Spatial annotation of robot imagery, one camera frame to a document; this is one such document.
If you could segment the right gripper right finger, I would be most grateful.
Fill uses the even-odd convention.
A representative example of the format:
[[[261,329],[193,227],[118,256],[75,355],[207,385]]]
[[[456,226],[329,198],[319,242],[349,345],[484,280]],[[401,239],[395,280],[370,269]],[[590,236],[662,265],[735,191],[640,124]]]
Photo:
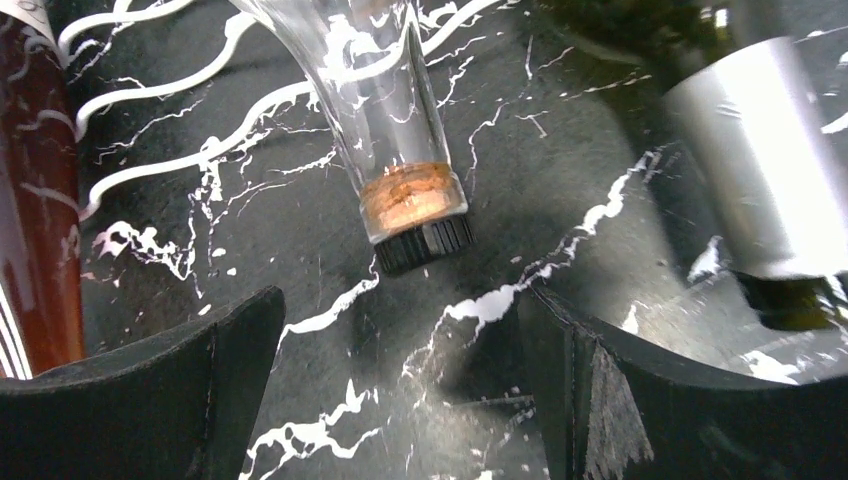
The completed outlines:
[[[843,479],[847,381],[791,386],[721,370],[545,288],[517,303],[554,479]]]

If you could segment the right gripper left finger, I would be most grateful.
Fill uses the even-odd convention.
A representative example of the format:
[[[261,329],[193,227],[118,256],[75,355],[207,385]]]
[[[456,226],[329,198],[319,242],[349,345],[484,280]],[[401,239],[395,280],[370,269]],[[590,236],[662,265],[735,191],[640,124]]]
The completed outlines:
[[[5,479],[235,479],[285,322],[277,287],[220,319],[1,383]]]

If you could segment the dark silver-capped wine bottle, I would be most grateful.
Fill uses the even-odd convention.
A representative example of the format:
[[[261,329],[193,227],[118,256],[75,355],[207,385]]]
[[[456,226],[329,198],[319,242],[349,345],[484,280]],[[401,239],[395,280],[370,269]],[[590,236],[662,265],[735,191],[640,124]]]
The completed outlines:
[[[541,1],[602,58],[644,67],[702,175],[731,268],[778,330],[847,322],[847,163],[772,1]]]

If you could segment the clear cork-stoppered bottle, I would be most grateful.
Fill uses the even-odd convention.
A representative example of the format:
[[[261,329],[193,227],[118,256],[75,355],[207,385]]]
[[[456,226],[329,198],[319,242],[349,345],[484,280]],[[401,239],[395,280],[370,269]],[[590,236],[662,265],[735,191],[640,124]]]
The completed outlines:
[[[381,270],[399,276],[470,246],[468,203],[409,1],[242,1],[314,88]]]

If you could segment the brown gold-capped bottle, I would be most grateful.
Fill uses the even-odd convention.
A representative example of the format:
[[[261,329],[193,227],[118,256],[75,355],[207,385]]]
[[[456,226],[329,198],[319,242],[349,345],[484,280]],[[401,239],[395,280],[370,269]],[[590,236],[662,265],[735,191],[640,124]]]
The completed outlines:
[[[85,355],[77,148],[42,1],[1,4],[1,374]]]

